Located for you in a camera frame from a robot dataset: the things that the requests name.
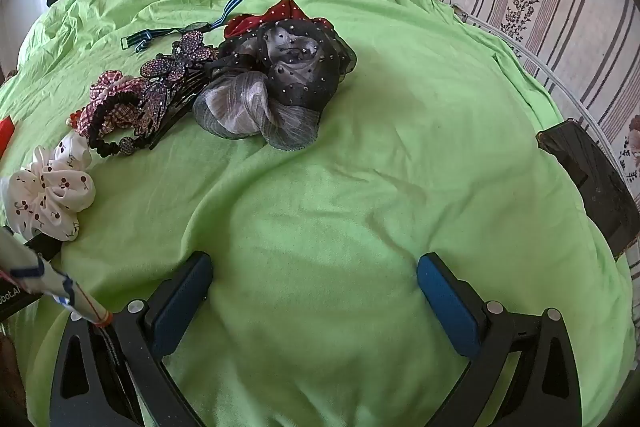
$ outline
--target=red polka dot fabric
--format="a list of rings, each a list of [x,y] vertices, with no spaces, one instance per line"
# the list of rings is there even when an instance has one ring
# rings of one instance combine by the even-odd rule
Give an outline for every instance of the red polka dot fabric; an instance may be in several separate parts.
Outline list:
[[[244,13],[231,19],[225,28],[225,39],[237,37],[247,31],[254,30],[264,22],[276,22],[284,19],[313,20],[323,24],[329,29],[334,29],[334,25],[324,17],[309,19],[294,0],[281,0],[279,3],[274,4],[269,8],[263,15],[250,15]]]

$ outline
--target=striped pillow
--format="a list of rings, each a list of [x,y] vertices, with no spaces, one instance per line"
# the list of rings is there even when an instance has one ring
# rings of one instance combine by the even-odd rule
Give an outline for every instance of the striped pillow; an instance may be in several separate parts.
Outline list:
[[[500,28],[567,84],[618,153],[640,206],[640,14],[633,0],[442,1]],[[519,58],[562,114],[580,120],[548,77]]]

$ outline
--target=bed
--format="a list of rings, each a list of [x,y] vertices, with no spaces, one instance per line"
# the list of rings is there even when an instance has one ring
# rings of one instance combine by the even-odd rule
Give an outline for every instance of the bed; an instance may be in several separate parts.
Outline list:
[[[245,0],[235,14],[276,1]],[[436,251],[483,298],[562,312],[584,425],[597,425],[634,360],[632,285],[571,179],[536,145],[562,121],[553,99],[503,41],[438,0],[295,1],[358,55],[318,140],[281,152],[185,117],[153,151],[94,155],[97,196],[58,267],[119,310],[192,251],[212,256],[210,298],[166,360],[208,425],[418,426],[465,365],[415,283],[417,260]],[[54,4],[0,90],[17,122],[2,174],[68,133],[66,117],[104,70],[135,74],[173,40],[136,55],[122,37],[215,19],[225,2]],[[206,38],[221,40],[220,30]],[[38,426],[67,318],[42,299],[11,323]]]

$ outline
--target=white scrunchie with cherry print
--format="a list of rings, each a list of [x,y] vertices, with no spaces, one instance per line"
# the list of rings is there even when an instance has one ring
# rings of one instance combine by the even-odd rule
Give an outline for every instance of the white scrunchie with cherry print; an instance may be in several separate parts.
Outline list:
[[[2,179],[2,203],[9,226],[29,240],[41,231],[60,241],[78,235],[78,216],[94,202],[95,186],[86,138],[66,135],[52,152],[33,151],[33,162]]]

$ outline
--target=elastic strap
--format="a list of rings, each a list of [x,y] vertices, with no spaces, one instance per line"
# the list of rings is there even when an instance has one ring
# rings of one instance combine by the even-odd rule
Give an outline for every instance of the elastic strap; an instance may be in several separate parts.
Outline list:
[[[222,15],[215,22],[209,24],[206,31],[211,31],[225,24],[226,18],[243,0],[229,0],[226,3],[225,9],[222,10]],[[149,47],[151,41],[158,37],[164,37],[172,32],[185,33],[186,28],[168,28],[164,30],[142,30],[128,37],[120,39],[120,47],[126,50],[132,46],[135,46],[135,52],[140,53]]]
[[[220,16],[220,18],[211,23],[211,29],[214,30],[216,28],[220,28],[220,26],[222,26],[225,21],[226,18],[229,17],[229,14],[234,10],[234,8],[236,6],[238,6],[243,0],[229,0],[228,3],[226,3],[225,9],[222,10],[222,15]]]

